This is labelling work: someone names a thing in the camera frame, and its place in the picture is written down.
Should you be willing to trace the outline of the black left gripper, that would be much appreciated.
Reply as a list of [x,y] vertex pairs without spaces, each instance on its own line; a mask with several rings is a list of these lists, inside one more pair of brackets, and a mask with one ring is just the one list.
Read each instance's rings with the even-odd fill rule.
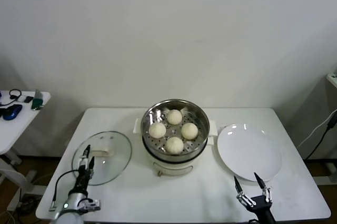
[[85,192],[87,190],[88,183],[94,174],[95,157],[92,157],[88,163],[90,148],[91,145],[87,145],[83,151],[83,154],[80,156],[78,176],[75,182],[76,192]]

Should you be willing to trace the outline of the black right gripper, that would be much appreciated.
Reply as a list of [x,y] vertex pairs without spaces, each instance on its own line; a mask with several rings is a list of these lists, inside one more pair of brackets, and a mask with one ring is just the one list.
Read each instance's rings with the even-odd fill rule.
[[253,197],[252,199],[248,197],[244,193],[237,177],[234,176],[235,189],[237,192],[236,198],[240,204],[249,208],[249,212],[256,215],[259,223],[276,224],[274,216],[271,213],[271,206],[273,202],[271,188],[266,186],[264,180],[256,172],[254,172],[254,175],[256,177],[257,183],[262,189],[262,195]]

